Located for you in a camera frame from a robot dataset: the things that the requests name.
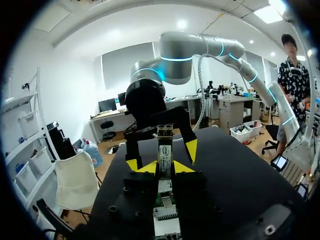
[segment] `black chair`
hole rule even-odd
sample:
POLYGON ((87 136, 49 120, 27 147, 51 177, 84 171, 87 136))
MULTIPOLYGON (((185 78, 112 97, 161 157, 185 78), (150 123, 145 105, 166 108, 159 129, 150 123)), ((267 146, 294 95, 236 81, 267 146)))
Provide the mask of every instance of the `black chair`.
MULTIPOLYGON (((104 123, 101 123, 100 127, 102 129, 108 129, 114 126, 114 122, 113 121, 105 121, 104 123)), ((109 131, 105 134, 103 134, 102 136, 102 141, 106 142, 106 141, 110 141, 111 142, 111 147, 109 147, 106 151, 108 154, 115 154, 118 149, 119 146, 118 145, 114 145, 114 143, 112 142, 112 139, 116 136, 116 132, 115 131, 109 131)))
POLYGON ((273 117, 276 117, 276 116, 271 115, 272 124, 265 125, 265 129, 268 131, 268 133, 270 134, 271 138, 276 142, 270 141, 270 140, 266 141, 265 145, 271 144, 271 146, 264 147, 262 149, 262 151, 261 151, 262 155, 265 154, 265 150, 277 149, 278 145, 279 145, 279 141, 277 140, 277 134, 278 134, 279 126, 278 125, 274 125, 273 117))

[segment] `man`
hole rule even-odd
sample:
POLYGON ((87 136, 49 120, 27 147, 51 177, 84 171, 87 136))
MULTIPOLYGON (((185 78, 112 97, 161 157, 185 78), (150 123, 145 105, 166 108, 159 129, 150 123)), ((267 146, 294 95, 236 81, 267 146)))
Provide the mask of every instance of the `man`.
MULTIPOLYGON (((288 55, 285 62, 281 63, 278 75, 278 84, 285 94, 286 100, 291 104, 293 112, 301 127, 305 126, 306 104, 310 102, 310 79, 309 72, 297 59, 297 44, 289 34, 281 37, 284 50, 288 55)), ((280 124, 277 134, 279 141, 276 154, 282 154, 287 144, 285 130, 280 124)))

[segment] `office chair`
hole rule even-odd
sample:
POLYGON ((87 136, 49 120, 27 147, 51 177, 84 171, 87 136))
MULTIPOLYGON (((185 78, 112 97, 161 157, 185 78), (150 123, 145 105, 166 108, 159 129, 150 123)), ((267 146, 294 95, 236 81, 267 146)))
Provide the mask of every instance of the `office chair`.
MULTIPOLYGON (((90 155, 83 151, 68 159, 56 161, 55 173, 58 182, 55 204, 65 210, 82 214, 88 222, 86 215, 90 214, 82 209, 94 204, 101 183, 90 155)), ((40 202, 47 206, 42 198, 40 202)))
MULTIPOLYGON (((111 128, 113 126, 114 126, 114 122, 113 121, 105 121, 104 123, 101 123, 101 125, 100 125, 100 127, 102 129, 108 129, 108 128, 111 128)), ((102 136, 102 141, 103 142, 106 142, 106 141, 110 141, 111 142, 111 147, 109 147, 106 150, 107 154, 115 154, 119 149, 119 146, 118 145, 114 145, 114 143, 112 142, 112 139, 115 136, 116 136, 116 132, 115 131, 109 131, 109 132, 105 133, 102 136)))
POLYGON ((270 134, 271 138, 276 142, 270 141, 270 140, 266 141, 265 145, 271 144, 271 146, 264 147, 262 149, 262 151, 261 151, 262 155, 265 154, 265 150, 277 149, 278 145, 279 145, 279 141, 277 140, 277 134, 278 134, 279 126, 278 125, 274 125, 273 117, 276 117, 276 116, 271 115, 272 124, 265 125, 265 129, 268 131, 268 133, 270 134))

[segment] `patterned shirt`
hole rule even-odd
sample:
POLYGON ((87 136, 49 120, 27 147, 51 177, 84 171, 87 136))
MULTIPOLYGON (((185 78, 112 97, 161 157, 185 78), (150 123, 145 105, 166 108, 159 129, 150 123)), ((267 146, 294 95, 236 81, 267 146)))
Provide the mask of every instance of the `patterned shirt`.
POLYGON ((290 68, 295 67, 289 58, 281 63, 278 83, 283 86, 285 94, 291 94, 295 97, 291 103, 291 107, 298 121, 304 123, 306 121, 306 110, 301 110, 299 103, 310 96, 309 72, 300 61, 296 66, 296 68, 301 70, 301 74, 299 75, 293 74, 294 70, 290 70, 289 66, 290 68))

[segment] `storage bin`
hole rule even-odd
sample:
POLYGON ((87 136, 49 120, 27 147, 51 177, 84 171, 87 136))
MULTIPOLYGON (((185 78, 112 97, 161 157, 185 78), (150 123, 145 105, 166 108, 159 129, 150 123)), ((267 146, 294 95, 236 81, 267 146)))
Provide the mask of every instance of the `storage bin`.
POLYGON ((244 97, 249 97, 249 93, 244 92, 244 93, 243 93, 243 96, 244 96, 244 97))
POLYGON ((39 132, 39 123, 37 115, 37 112, 34 111, 19 118, 19 123, 23 132, 23 137, 25 139, 28 139, 39 132))
POLYGON ((15 178, 30 193, 37 183, 37 179, 30 169, 29 162, 15 175, 15 178))
POLYGON ((244 142, 248 141, 250 138, 250 134, 252 132, 252 130, 250 128, 248 128, 246 125, 244 125, 244 126, 248 130, 248 132, 241 133, 241 134, 236 132, 236 128, 238 128, 240 126, 230 128, 231 136, 234 137, 235 139, 237 139, 240 143, 244 143, 244 142))
POLYGON ((46 146, 37 147, 35 149, 37 150, 36 155, 30 158, 30 161, 41 175, 43 175, 51 166, 51 160, 46 149, 46 146))
POLYGON ((244 125, 252 130, 252 132, 250 134, 250 138, 258 136, 259 133, 260 133, 260 129, 262 128, 261 121, 258 121, 258 120, 245 122, 244 125), (256 127, 250 127, 250 125, 254 126, 255 122, 257 122, 257 126, 256 127))

